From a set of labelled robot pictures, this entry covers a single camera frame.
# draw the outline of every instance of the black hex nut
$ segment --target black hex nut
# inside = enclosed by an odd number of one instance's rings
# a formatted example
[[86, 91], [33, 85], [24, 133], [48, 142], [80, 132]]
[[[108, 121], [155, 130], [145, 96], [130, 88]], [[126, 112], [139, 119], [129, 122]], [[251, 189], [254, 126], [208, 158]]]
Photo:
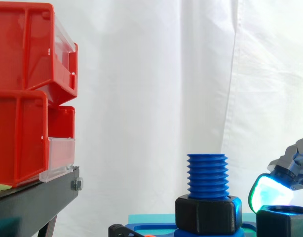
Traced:
[[303, 207], [263, 206], [256, 215], [257, 237], [303, 237]]
[[241, 200], [199, 200], [183, 195], [176, 200], [176, 225], [196, 235], [232, 235], [242, 226]]

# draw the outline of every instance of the metal bolt head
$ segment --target metal bolt head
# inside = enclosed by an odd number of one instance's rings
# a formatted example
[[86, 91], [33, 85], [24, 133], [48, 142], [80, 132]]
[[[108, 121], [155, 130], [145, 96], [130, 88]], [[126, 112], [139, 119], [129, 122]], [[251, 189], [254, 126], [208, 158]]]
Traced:
[[81, 191], [83, 188], [83, 178], [78, 177], [75, 179], [75, 190]]

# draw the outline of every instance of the screw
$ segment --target screw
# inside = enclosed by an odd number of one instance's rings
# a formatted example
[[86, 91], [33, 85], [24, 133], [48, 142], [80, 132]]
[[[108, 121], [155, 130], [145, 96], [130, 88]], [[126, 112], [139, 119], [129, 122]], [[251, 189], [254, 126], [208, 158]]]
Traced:
[[78, 177], [75, 179], [75, 190], [80, 191], [83, 188], [83, 178]]
[[190, 154], [188, 162], [189, 197], [193, 199], [228, 199], [227, 157], [224, 154]]

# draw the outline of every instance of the red storage bin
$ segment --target red storage bin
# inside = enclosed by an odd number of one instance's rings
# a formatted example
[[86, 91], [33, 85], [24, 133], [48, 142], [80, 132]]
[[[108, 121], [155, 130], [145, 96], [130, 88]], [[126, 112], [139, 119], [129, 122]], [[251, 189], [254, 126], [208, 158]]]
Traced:
[[53, 105], [74, 99], [77, 52], [51, 4], [0, 2], [0, 90], [41, 90]]
[[42, 91], [0, 91], [0, 184], [47, 182], [72, 171], [75, 110]]

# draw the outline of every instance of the orange part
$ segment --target orange part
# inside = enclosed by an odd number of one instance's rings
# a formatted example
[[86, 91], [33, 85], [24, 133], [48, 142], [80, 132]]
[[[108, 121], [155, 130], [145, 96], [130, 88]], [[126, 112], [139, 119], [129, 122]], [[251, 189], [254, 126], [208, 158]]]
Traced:
[[52, 105], [76, 98], [78, 47], [64, 54], [60, 31], [51, 4], [0, 2], [0, 90], [42, 90]]

